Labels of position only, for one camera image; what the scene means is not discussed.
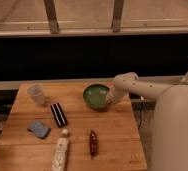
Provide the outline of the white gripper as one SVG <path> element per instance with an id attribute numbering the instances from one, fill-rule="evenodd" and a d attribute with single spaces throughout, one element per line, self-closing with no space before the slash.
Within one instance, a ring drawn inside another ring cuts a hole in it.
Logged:
<path id="1" fill-rule="evenodd" d="M 116 88 L 112 88 L 108 91 L 105 103 L 107 105 L 116 104 L 118 103 L 123 97 L 123 92 L 120 90 L 117 90 Z"/>

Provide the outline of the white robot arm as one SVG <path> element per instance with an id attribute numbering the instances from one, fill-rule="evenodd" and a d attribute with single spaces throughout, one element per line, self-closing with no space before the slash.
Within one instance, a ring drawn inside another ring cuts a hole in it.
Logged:
<path id="1" fill-rule="evenodd" d="M 177 85 L 141 81 L 134 72 L 116 75 L 106 103 L 126 93 L 156 101 L 151 171 L 188 171 L 188 71 Z"/>

